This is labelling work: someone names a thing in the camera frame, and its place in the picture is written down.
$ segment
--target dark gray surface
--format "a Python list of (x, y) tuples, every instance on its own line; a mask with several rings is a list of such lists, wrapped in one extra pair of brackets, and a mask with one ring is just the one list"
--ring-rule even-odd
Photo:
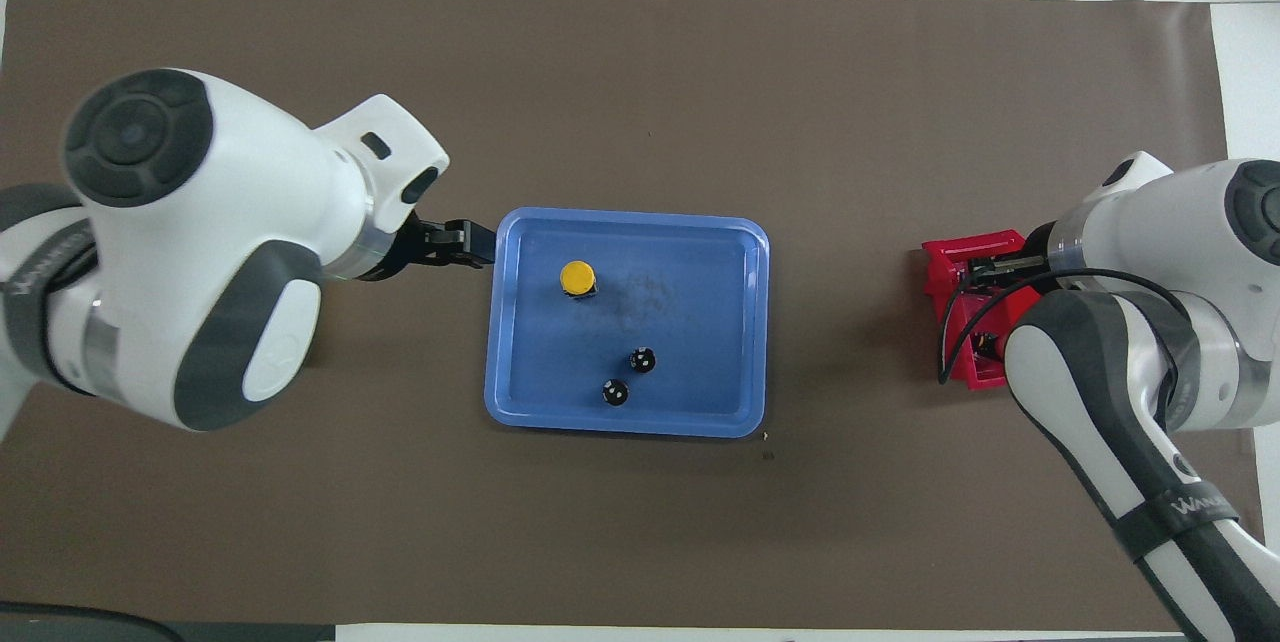
[[(9, 0), (8, 14), (0, 185), (55, 180), (81, 95), (134, 69), (219, 74), (308, 124), (387, 92), (453, 159), (424, 217), (737, 215), (768, 231), (773, 286), (767, 441), (493, 422), (490, 276), (471, 269), (330, 288), (301, 380), (221, 432), (41, 390), (0, 445), (0, 596), (196, 620), (1172, 629), (1010, 395), (933, 384), (918, 247), (1029, 231), (1133, 150), (1221, 159), (1207, 6)], [(1252, 436), (1180, 444), (1260, 532)]]

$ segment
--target blue tray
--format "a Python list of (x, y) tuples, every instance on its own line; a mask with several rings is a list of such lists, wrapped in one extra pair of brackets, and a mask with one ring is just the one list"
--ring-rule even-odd
[[(498, 228), (485, 405), (518, 427), (741, 437), (764, 417), (769, 240), (748, 219), (517, 208)], [(599, 292), (571, 299), (564, 263)], [(650, 347), (649, 373), (627, 366)], [(604, 402), (607, 379), (630, 396)]]

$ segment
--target yellow round object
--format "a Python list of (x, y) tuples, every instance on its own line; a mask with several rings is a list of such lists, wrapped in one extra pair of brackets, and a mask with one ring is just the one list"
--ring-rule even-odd
[(564, 265), (561, 270), (561, 288), (566, 295), (585, 295), (595, 288), (595, 270), (581, 260)]

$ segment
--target brown table surface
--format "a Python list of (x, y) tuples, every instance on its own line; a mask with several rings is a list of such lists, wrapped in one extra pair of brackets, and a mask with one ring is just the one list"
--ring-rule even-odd
[[(191, 620), (1172, 629), (1010, 395), (933, 382), (918, 247), (1029, 231), (1133, 150), (1225, 156), (1207, 6), (9, 0), (8, 15), (4, 185), (58, 180), (61, 127), (97, 84), (186, 67), (312, 127), (392, 95), (453, 159), (424, 217), (740, 215), (772, 239), (773, 283), (767, 441), (502, 427), (481, 399), (492, 278), (471, 269), (329, 286), (297, 384), (218, 434), (41, 388), (0, 442), (0, 597)], [(1261, 533), (1252, 436), (1179, 442)]]

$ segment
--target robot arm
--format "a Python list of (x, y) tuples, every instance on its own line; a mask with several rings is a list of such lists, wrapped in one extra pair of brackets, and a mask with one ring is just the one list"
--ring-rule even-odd
[(326, 279), (492, 262), (492, 233), (442, 238), (413, 214), (448, 162), (383, 95), (308, 130), (197, 72), (102, 87), (68, 127), (74, 194), (0, 200), (0, 419), (36, 379), (196, 431), (261, 409), (297, 375)]
[(1171, 174), (1137, 155), (1056, 223), (1037, 253), (1056, 270), (1152, 279), (1188, 317), (1125, 283), (1074, 278), (1084, 290), (1044, 295), (1005, 347), (1018, 404), (1193, 639), (1280, 639), (1280, 559), (1236, 524), (1230, 503), (1165, 434), (1253, 427), (1280, 414), (1272, 188), (1276, 162)]

